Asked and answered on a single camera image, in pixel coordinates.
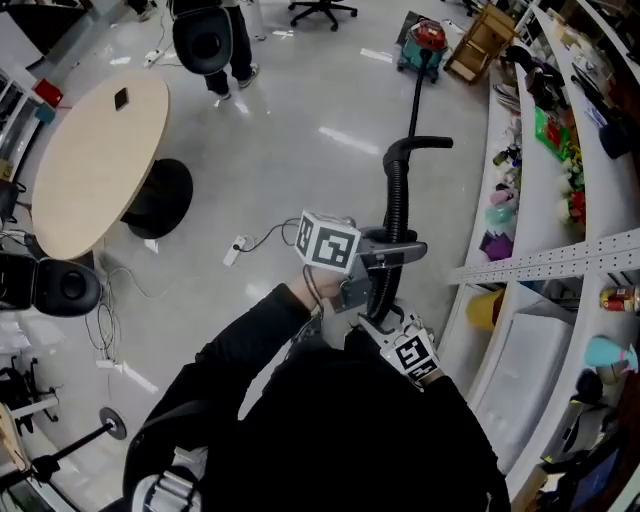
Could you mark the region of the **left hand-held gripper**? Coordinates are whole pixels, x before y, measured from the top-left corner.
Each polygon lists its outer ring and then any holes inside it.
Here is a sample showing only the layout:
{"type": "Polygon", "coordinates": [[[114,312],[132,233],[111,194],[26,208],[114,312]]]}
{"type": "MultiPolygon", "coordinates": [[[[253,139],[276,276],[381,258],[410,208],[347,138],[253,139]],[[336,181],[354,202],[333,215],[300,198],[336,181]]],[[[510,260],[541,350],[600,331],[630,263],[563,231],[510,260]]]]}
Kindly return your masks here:
{"type": "Polygon", "coordinates": [[[402,267],[422,259],[428,250],[411,229],[396,235],[385,226],[360,231],[350,218],[307,210],[301,214],[294,248],[304,264],[342,275],[339,294],[330,299],[336,313],[367,302],[371,283],[366,269],[402,267]],[[373,241],[361,241],[361,233],[373,241]]]}

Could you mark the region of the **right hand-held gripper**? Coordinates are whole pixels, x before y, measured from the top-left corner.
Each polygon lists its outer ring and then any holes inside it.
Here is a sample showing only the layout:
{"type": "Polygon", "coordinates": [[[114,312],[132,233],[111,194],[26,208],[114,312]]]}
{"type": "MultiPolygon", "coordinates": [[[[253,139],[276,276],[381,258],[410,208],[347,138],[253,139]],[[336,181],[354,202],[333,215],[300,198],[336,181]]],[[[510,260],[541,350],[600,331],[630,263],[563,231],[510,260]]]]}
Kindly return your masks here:
{"type": "Polygon", "coordinates": [[[358,314],[359,326],[381,349],[381,357],[414,385],[422,386],[440,369],[434,336],[411,307],[392,307],[393,328],[375,324],[358,314]]]}

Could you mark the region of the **person's left forearm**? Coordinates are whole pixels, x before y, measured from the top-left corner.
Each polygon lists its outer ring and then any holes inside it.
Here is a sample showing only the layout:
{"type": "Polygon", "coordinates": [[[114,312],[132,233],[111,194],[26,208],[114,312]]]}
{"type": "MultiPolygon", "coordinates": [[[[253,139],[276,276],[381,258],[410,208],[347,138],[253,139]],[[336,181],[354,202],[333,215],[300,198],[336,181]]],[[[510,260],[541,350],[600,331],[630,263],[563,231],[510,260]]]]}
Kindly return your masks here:
{"type": "Polygon", "coordinates": [[[201,374],[237,409],[251,382],[311,319],[313,304],[293,286],[277,285],[196,355],[201,374]]]}

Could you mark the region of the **person's right forearm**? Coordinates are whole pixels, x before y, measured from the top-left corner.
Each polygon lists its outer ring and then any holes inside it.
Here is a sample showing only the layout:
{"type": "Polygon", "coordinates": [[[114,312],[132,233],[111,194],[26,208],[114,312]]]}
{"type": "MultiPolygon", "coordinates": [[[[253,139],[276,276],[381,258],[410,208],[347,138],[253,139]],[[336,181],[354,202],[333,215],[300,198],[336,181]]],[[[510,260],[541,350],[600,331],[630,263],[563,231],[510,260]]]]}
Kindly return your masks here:
{"type": "Polygon", "coordinates": [[[456,471],[465,470],[482,481],[498,480],[504,476],[497,464],[497,456],[453,381],[441,371],[421,381],[424,395],[432,407],[439,451],[456,471]]]}

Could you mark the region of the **red green vacuum cleaner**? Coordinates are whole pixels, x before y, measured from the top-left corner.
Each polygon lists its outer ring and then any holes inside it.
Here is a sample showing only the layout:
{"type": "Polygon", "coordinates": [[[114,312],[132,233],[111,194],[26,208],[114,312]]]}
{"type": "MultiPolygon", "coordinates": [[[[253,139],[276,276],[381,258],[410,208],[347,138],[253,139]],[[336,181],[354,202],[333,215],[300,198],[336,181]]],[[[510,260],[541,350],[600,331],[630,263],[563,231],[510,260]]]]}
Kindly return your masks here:
{"type": "Polygon", "coordinates": [[[439,79],[440,64],[449,49],[443,26],[432,19],[419,17],[410,23],[402,39],[402,48],[396,67],[399,71],[411,68],[432,84],[439,79]]]}

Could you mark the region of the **person's left hand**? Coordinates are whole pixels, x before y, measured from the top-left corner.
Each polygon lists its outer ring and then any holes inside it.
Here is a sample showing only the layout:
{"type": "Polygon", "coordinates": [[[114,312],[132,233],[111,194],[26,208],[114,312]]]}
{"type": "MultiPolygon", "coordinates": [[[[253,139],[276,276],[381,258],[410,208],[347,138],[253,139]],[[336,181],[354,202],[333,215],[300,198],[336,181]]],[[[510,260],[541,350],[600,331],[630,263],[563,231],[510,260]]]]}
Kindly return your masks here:
{"type": "Polygon", "coordinates": [[[303,267],[302,275],[310,293],[318,300],[338,296],[340,287],[347,278],[340,272],[310,265],[303,267]]]}

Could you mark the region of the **yellow bucket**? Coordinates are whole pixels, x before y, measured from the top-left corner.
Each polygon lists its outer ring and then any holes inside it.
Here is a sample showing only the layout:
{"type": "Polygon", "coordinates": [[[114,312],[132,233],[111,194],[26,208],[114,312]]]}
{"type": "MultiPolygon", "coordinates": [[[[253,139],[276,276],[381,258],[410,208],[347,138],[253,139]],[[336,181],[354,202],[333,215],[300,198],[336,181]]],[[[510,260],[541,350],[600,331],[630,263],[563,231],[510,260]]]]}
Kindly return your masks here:
{"type": "Polygon", "coordinates": [[[483,293],[470,299],[466,317],[474,328],[493,331],[504,300],[505,290],[483,293]]]}

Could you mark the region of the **person's black clothing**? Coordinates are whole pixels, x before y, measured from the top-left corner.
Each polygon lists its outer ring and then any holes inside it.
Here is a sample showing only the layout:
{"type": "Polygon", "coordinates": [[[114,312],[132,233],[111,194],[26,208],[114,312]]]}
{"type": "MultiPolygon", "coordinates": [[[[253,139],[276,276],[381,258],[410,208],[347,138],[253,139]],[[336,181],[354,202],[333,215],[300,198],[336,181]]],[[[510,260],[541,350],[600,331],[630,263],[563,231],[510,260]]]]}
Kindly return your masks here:
{"type": "Polygon", "coordinates": [[[505,478],[482,481],[447,463],[424,387],[361,330],[340,350],[294,348],[246,414],[242,403],[225,401],[195,359],[185,365],[130,443],[125,509],[179,447],[208,449],[202,512],[511,511],[505,478]]]}

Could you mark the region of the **white shelving rack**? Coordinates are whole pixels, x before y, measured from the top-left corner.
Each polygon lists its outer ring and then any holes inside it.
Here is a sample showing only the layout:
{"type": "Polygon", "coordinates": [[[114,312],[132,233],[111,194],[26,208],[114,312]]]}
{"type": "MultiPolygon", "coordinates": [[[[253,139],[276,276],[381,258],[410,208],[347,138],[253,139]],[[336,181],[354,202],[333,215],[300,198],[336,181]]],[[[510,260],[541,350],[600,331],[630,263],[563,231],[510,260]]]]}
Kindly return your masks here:
{"type": "Polygon", "coordinates": [[[526,509],[543,465],[590,449],[618,400],[624,363],[585,364],[590,339],[633,346],[640,316],[600,307],[605,288],[640,285],[640,61],[589,0],[530,0],[507,47],[516,60],[489,68],[491,91],[483,174],[469,249],[451,280],[457,293],[438,348],[440,361],[476,415],[505,347],[514,315],[554,317],[573,326],[563,364],[523,449],[498,466],[510,505],[526,509]],[[563,161],[535,137],[535,107],[571,108],[585,187],[574,190],[563,161]],[[583,191],[586,228],[569,220],[568,196],[583,191]],[[490,262],[479,250],[485,210],[517,214],[513,253],[490,262]],[[470,325],[474,296],[504,289],[493,331],[470,325]]]}

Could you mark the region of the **red flower pot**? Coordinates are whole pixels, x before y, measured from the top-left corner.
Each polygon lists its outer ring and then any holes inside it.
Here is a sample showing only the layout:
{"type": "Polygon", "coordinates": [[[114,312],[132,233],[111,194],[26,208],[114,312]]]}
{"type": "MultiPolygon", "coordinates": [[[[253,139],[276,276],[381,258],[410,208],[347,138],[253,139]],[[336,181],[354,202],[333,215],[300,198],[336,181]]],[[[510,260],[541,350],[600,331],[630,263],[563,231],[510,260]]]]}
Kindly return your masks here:
{"type": "Polygon", "coordinates": [[[568,196],[569,220],[582,229],[586,228],[586,198],[583,191],[572,191],[568,196]]]}

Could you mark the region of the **green packet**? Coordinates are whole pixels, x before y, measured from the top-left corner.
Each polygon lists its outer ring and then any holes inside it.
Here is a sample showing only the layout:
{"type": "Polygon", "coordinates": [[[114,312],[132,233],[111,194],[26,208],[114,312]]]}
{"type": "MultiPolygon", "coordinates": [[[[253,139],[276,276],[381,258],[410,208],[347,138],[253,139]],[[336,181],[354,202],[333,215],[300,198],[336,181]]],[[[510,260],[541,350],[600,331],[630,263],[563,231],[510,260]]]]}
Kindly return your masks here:
{"type": "Polygon", "coordinates": [[[560,161],[573,159],[576,130],[572,109],[547,111],[536,106],[535,137],[560,161]]]}

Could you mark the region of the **yellow flower pot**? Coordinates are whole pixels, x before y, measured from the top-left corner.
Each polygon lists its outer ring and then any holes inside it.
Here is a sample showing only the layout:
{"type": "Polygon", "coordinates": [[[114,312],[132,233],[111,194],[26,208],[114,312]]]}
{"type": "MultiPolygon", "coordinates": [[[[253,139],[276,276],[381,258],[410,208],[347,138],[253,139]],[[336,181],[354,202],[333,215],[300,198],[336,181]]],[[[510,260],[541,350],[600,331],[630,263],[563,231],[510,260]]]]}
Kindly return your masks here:
{"type": "Polygon", "coordinates": [[[564,149],[563,167],[571,187],[574,190],[584,190],[585,178],[581,149],[578,145],[568,143],[564,149]]]}

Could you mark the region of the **large teal spray bottle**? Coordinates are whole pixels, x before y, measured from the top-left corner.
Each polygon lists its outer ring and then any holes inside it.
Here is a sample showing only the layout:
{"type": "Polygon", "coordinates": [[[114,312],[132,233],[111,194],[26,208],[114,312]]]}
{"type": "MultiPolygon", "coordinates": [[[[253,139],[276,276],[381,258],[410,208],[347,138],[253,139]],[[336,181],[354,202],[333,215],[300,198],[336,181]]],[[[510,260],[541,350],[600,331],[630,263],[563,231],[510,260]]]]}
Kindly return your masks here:
{"type": "Polygon", "coordinates": [[[585,352],[585,364],[591,367],[602,367],[624,363],[622,373],[640,371],[640,362],[633,346],[622,348],[609,338],[596,336],[589,340],[585,352]]]}

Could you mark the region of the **wooden shelf cart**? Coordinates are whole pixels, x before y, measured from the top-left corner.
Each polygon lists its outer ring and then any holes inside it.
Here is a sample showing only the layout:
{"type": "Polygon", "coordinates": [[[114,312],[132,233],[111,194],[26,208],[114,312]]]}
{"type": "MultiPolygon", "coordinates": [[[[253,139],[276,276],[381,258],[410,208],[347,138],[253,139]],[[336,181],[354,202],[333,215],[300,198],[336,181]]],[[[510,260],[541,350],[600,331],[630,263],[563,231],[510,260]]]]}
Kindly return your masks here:
{"type": "Polygon", "coordinates": [[[444,70],[476,84],[516,36],[516,22],[493,4],[486,5],[461,38],[444,70]]]}

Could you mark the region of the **red label bottle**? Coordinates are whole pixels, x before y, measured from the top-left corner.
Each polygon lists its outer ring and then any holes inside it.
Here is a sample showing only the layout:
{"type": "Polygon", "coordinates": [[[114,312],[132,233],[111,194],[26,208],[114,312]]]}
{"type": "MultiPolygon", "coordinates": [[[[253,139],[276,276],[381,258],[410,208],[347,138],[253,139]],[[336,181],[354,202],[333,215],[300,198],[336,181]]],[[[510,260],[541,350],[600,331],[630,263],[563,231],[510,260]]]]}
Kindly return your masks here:
{"type": "Polygon", "coordinates": [[[640,314],[640,285],[605,288],[599,302],[606,311],[640,314]]]}

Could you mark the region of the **black office chair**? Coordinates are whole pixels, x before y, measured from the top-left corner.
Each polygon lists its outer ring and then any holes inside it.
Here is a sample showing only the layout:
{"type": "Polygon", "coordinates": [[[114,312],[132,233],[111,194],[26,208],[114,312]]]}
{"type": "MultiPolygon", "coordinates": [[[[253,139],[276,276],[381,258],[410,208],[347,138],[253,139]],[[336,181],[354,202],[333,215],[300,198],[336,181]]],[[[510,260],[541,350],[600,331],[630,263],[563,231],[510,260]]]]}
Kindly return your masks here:
{"type": "Polygon", "coordinates": [[[334,16],[334,11],[348,12],[352,18],[357,18],[359,11],[357,8],[342,5],[342,0],[293,0],[288,5],[288,10],[293,12],[298,7],[305,7],[305,10],[297,14],[290,20],[290,26],[296,27],[298,22],[314,13],[323,13],[331,22],[330,30],[337,32],[340,24],[334,16]]]}

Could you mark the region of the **black round backpack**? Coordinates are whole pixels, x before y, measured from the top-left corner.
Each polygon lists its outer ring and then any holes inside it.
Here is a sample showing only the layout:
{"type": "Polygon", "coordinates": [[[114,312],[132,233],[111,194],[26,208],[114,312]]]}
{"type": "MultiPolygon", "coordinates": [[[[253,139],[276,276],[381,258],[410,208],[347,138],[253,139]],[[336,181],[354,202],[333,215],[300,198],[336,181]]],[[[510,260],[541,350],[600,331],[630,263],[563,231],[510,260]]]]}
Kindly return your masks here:
{"type": "Polygon", "coordinates": [[[229,63],[232,36],[229,14],[218,6],[185,11],[172,27],[177,58],[187,71],[200,76],[213,75],[229,63]]]}
{"type": "Polygon", "coordinates": [[[0,251],[0,311],[35,308],[53,317],[84,316],[101,294],[101,283],[88,267],[0,251]]]}

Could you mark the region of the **gray chest pack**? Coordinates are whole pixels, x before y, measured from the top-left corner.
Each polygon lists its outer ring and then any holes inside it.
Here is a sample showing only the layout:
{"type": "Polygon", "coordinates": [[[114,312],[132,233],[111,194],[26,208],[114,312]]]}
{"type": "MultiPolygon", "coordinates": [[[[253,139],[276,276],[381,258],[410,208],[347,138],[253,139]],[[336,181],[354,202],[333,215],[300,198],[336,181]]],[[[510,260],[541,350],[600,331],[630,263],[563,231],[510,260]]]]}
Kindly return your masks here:
{"type": "Polygon", "coordinates": [[[169,467],[142,479],[135,487],[131,512],[202,512],[199,490],[205,475],[207,448],[176,447],[169,467]]]}

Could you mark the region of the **round wooden table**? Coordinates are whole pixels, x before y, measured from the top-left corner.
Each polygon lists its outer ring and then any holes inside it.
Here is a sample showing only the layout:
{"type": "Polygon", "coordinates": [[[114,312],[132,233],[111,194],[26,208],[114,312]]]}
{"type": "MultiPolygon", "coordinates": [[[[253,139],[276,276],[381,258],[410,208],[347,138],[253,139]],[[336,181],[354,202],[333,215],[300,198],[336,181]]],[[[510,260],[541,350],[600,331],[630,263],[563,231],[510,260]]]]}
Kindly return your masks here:
{"type": "Polygon", "coordinates": [[[156,156],[170,107],[165,80],[149,70],[116,73],[66,114],[43,153],[32,189],[32,224],[46,255],[72,260],[117,222],[158,239],[184,219],[193,197],[188,168],[156,156]],[[114,109],[128,89],[129,103],[114,109]]]}

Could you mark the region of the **black pole stand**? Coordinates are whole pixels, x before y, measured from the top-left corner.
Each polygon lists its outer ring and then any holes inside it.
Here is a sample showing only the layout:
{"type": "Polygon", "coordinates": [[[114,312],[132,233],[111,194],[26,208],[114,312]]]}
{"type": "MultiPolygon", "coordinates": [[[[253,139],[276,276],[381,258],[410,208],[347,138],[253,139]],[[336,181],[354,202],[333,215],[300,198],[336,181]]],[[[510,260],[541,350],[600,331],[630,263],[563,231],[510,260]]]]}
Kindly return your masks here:
{"type": "Polygon", "coordinates": [[[127,437],[126,426],[120,415],[112,408],[103,407],[99,411],[101,425],[71,444],[61,448],[53,454],[46,454],[35,458],[26,471],[29,477],[34,477],[40,482],[49,482],[51,476],[60,470],[60,461],[75,453],[87,444],[93,442],[104,434],[122,441],[127,437]]]}

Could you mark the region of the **red box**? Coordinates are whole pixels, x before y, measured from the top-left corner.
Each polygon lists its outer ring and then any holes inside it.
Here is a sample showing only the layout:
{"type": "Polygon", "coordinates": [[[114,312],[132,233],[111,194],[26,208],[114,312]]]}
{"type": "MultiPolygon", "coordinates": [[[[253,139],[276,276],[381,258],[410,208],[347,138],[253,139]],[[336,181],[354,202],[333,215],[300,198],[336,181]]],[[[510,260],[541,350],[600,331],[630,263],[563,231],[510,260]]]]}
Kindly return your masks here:
{"type": "Polygon", "coordinates": [[[40,79],[33,91],[52,108],[57,108],[64,97],[62,91],[47,79],[40,79]]]}

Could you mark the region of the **white storage shelf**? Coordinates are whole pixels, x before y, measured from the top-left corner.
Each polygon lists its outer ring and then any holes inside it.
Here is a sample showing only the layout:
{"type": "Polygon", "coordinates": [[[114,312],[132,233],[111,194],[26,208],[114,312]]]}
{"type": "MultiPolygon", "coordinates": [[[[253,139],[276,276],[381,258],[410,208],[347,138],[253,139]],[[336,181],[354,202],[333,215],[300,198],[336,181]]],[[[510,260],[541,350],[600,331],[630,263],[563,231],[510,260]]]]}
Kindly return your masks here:
{"type": "Polygon", "coordinates": [[[43,100],[0,67],[0,179],[11,182],[41,121],[43,100]]]}

